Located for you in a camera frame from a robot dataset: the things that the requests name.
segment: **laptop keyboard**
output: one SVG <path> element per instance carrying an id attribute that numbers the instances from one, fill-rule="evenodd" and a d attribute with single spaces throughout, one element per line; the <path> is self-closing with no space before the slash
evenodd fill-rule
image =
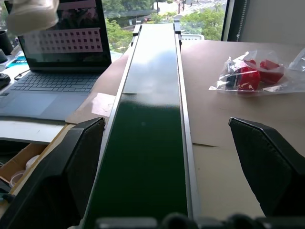
<path id="1" fill-rule="evenodd" d="M 29 73 L 13 85 L 15 91 L 90 92 L 100 74 Z"/>

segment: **mouse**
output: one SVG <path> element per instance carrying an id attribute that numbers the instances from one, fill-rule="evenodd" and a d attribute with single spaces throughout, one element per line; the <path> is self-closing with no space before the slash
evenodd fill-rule
<path id="1" fill-rule="evenodd" d="M 0 73 L 0 90 L 9 85 L 10 77 L 7 74 Z"/>

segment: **pink grid pattern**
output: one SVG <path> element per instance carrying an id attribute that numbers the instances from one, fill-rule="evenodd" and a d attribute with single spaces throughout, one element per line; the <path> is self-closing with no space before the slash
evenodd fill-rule
<path id="1" fill-rule="evenodd" d="M 36 31 L 24 35 L 31 54 L 102 52 L 100 28 Z"/>

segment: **laptop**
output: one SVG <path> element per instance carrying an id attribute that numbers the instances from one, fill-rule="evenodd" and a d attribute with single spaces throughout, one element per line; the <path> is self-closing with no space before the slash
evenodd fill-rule
<path id="1" fill-rule="evenodd" d="M 61 0 L 57 14 L 19 37 L 30 72 L 0 95 L 0 116 L 64 121 L 111 64 L 101 0 Z"/>

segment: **wall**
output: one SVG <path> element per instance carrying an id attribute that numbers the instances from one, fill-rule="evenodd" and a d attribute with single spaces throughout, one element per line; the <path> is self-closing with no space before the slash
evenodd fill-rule
<path id="1" fill-rule="evenodd" d="M 242 42 L 305 44 L 305 0 L 250 0 Z"/>

